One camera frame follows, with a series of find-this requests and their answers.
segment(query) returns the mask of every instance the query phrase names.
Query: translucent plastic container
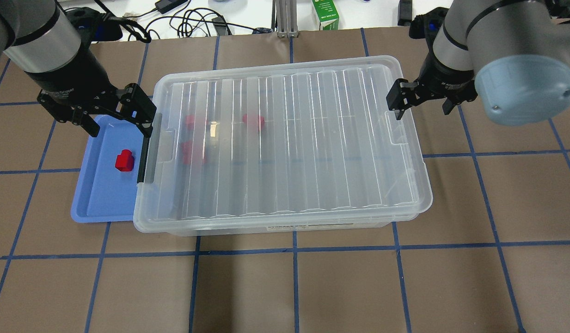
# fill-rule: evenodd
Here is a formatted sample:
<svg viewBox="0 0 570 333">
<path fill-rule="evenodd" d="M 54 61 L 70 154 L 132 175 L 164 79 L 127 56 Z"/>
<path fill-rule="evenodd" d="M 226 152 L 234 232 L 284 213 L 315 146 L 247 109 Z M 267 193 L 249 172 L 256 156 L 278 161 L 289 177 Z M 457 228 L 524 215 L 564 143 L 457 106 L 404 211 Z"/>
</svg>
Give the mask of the translucent plastic container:
<svg viewBox="0 0 570 333">
<path fill-rule="evenodd" d="M 433 200 L 382 55 L 170 74 L 137 186 L 142 232 L 246 234 L 407 221 Z"/>
</svg>

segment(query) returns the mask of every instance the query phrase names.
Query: white background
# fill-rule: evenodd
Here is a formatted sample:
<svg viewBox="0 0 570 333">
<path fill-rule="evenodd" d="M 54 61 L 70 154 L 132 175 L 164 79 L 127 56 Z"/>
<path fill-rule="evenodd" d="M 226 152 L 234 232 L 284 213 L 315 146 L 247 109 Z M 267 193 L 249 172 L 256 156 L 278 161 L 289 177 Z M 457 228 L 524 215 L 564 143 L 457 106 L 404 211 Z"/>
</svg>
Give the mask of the white background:
<svg viewBox="0 0 570 333">
<path fill-rule="evenodd" d="M 154 8 L 156 0 L 103 0 L 104 4 L 113 11 L 116 16 L 139 15 Z M 399 0 L 335 0 L 336 8 L 340 13 L 340 25 L 338 29 L 372 28 L 372 27 L 393 27 L 397 25 Z M 412 15 L 426 13 L 431 9 L 451 5 L 452 0 L 413 0 Z M 61 2 L 63 8 L 88 6 L 99 9 L 92 0 L 65 0 Z M 237 23 L 253 28 L 270 28 L 270 18 L 272 15 L 272 0 L 192 0 L 188 8 L 208 7 L 223 15 L 228 23 Z M 183 6 L 165 13 L 171 15 Z M 311 0 L 297 0 L 297 25 L 299 30 L 317 30 L 313 20 L 313 5 Z M 159 12 L 154 12 L 139 18 L 138 22 L 145 27 L 149 21 L 161 16 Z M 169 19 L 160 19 L 153 23 L 151 28 L 156 30 L 161 38 L 176 38 L 176 32 L 169 28 Z M 209 25 L 211 33 L 215 35 L 212 25 Z M 234 34 L 250 34 L 251 31 L 230 27 Z M 204 36 L 201 30 L 197 29 L 193 36 Z"/>
</svg>

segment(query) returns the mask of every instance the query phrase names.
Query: white surface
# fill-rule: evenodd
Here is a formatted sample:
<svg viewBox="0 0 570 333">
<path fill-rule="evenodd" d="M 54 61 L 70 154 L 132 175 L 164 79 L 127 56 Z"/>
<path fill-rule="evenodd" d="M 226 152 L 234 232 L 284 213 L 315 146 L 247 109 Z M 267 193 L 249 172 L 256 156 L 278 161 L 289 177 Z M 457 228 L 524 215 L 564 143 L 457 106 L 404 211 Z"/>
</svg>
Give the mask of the white surface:
<svg viewBox="0 0 570 333">
<path fill-rule="evenodd" d="M 116 15 L 122 16 L 125 13 L 139 15 L 154 8 L 155 0 L 103 0 L 104 4 Z M 397 25 L 398 0 L 336 0 L 336 8 L 340 13 L 339 29 L 352 28 L 372 28 L 372 27 L 394 27 Z M 452 0 L 413 0 L 412 15 L 427 13 L 431 9 L 444 6 L 451 6 Z M 92 0 L 68 0 L 62 2 L 63 8 L 88 6 L 99 9 Z M 270 18 L 272 15 L 272 0 L 227 0 L 219 2 L 216 0 L 192 0 L 188 8 L 208 7 L 223 15 L 229 23 L 237 23 L 253 28 L 270 28 Z M 179 7 L 166 15 L 171 15 L 179 10 Z M 297 0 L 297 24 L 299 30 L 317 30 L 313 20 L 313 5 L 311 0 Z M 139 23 L 145 27 L 149 21 L 161 16 L 155 12 L 139 18 Z M 169 19 L 156 21 L 151 28 L 159 32 L 161 38 L 176 38 L 176 32 L 169 28 Z M 211 33 L 215 35 L 213 26 L 209 24 Z M 234 34 L 250 34 L 251 30 L 245 28 L 231 27 Z M 197 29 L 194 36 L 204 36 L 201 30 Z"/>
<path fill-rule="evenodd" d="M 165 76 L 135 227 L 193 236 L 413 219 L 433 198 L 412 114 L 387 107 L 398 77 L 388 55 Z"/>
</svg>

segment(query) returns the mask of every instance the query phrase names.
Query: plastic storage box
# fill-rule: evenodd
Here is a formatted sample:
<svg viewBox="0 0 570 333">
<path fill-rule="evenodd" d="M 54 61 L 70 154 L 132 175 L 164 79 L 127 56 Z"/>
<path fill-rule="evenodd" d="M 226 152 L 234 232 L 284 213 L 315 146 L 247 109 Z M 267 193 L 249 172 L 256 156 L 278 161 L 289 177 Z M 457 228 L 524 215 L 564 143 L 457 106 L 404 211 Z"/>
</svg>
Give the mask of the plastic storage box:
<svg viewBox="0 0 570 333">
<path fill-rule="evenodd" d="M 394 57 L 170 74 L 137 185 L 135 227 L 183 236 L 365 228 L 433 200 Z"/>
</svg>

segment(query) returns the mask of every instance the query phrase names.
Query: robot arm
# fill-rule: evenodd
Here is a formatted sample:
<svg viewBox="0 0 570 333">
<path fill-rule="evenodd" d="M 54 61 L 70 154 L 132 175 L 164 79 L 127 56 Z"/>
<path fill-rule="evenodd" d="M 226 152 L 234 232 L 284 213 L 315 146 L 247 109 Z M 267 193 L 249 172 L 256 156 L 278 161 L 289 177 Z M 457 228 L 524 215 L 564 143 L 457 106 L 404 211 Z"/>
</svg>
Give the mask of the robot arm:
<svg viewBox="0 0 570 333">
<path fill-rule="evenodd" d="M 445 97 L 449 114 L 480 95 L 489 118 L 511 126 L 570 106 L 570 25 L 554 25 L 543 1 L 455 0 L 449 11 L 429 14 L 425 30 L 435 30 L 435 20 L 443 24 L 427 39 L 419 78 L 397 80 L 387 97 L 398 119 L 411 106 Z"/>
<path fill-rule="evenodd" d="M 99 125 L 90 114 L 109 114 L 150 137 L 155 106 L 137 84 L 113 86 L 90 42 L 82 40 L 54 0 L 0 0 L 0 53 L 42 88 L 37 100 L 57 121 L 97 136 Z"/>
</svg>

